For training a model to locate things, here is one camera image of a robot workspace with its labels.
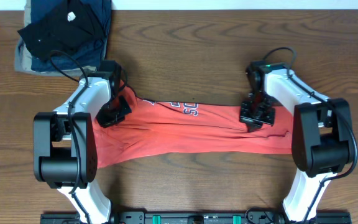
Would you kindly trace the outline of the red printed t-shirt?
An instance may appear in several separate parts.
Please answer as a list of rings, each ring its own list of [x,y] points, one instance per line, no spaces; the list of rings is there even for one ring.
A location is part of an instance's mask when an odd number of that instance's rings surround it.
[[[238,106],[151,101],[127,86],[131,113],[108,128],[93,123],[98,167],[167,153],[249,152],[291,154],[293,116],[275,107],[275,121],[249,131]]]

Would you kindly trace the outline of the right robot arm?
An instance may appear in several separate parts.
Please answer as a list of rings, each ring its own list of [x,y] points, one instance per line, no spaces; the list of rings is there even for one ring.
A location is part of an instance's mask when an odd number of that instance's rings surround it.
[[[241,104],[240,122],[250,132],[273,126],[279,102],[293,116],[291,154],[297,167],[290,192],[279,212],[250,209],[248,223],[351,223],[348,212],[319,212],[318,203],[328,184],[349,175],[355,167],[357,143],[349,104],[331,99],[302,82],[284,63],[251,62],[246,68],[251,86],[249,100]]]

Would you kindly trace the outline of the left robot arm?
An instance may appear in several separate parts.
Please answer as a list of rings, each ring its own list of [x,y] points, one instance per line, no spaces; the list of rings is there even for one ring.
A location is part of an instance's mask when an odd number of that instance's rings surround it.
[[[39,112],[33,121],[34,175],[58,190],[75,213],[47,213],[41,223],[116,223],[110,199],[95,179],[98,156],[93,122],[102,128],[124,121],[131,113],[121,95],[126,72],[83,74],[78,88],[52,112]]]

